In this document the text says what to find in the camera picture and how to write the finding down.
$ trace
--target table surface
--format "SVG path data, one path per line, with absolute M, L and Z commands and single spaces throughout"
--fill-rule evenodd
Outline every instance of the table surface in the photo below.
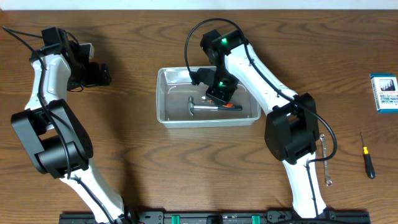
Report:
M 157 71 L 185 65 L 186 36 L 209 17 L 237 22 L 283 83 L 314 97 L 338 139 L 332 187 L 317 164 L 328 207 L 368 210 L 373 223 L 398 222 L 398 117 L 376 113 L 369 79 L 372 72 L 398 73 L 397 11 L 7 11 L 0 23 L 33 34 L 62 27 L 91 42 L 95 61 L 109 65 L 110 86 L 68 93 L 68 104 L 90 135 L 99 170 L 132 207 L 290 208 L 285 169 L 264 142 L 264 114 L 252 126 L 229 128 L 166 129 L 156 118 Z M 208 65 L 199 41 L 212 28 L 232 29 L 220 22 L 199 28 L 188 51 L 191 65 Z M 43 45 L 24 39 L 35 49 Z M 24 109 L 32 90 L 29 57 L 0 32 L 0 222 L 57 223 L 60 213 L 88 207 L 67 185 L 34 169 L 11 127 L 11 115 Z M 374 180 L 364 170 L 361 129 Z

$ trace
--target blue and white box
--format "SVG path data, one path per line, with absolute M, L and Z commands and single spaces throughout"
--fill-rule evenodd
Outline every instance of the blue and white box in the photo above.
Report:
M 378 113 L 398 113 L 397 77 L 390 73 L 371 73 L 374 101 Z

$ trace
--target white container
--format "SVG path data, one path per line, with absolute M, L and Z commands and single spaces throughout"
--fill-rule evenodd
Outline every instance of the white container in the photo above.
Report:
M 190 67 L 196 71 L 199 67 Z M 230 103 L 241 105 L 241 111 L 188 111 L 188 97 L 193 97 L 196 105 L 205 104 L 202 98 L 208 86 L 191 84 L 186 67 L 161 68 L 157 74 L 156 110 L 157 119 L 166 128 L 198 128 L 220 126 L 251 125 L 261 116 L 261 108 L 256 99 L 239 82 Z

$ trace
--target screwdriver handle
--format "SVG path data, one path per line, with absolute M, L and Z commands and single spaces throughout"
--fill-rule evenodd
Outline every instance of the screwdriver handle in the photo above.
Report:
M 365 160 L 366 174 L 368 175 L 368 177 L 370 179 L 374 179 L 376 177 L 376 174 L 374 173 L 371 155 L 369 153 L 363 154 L 363 158 Z

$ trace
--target metal tool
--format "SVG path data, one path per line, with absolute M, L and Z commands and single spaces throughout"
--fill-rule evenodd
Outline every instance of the metal tool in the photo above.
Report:
M 319 139 L 321 140 L 322 153 L 323 153 L 323 157 L 325 158 L 326 156 L 328 156 L 328 149 L 326 148 L 325 135 L 324 134 L 320 134 L 319 135 Z M 325 169 L 325 183 L 326 183 L 326 186 L 328 186 L 328 187 L 332 186 L 333 182 L 331 181 L 331 178 L 329 176 L 328 161 L 323 161 L 323 167 Z
M 209 111 L 218 111 L 218 110 L 230 110 L 230 111 L 241 111 L 242 106 L 240 105 L 196 105 L 193 103 L 193 96 L 188 97 L 188 112 L 191 116 L 193 116 L 193 111 L 199 110 L 209 110 Z
M 376 177 L 376 173 L 374 172 L 374 167 L 372 164 L 371 155 L 369 154 L 368 151 L 368 147 L 365 146 L 365 140 L 363 139 L 362 130 L 361 130 L 361 138 L 362 138 L 363 158 L 365 160 L 366 174 L 370 179 L 374 179 Z

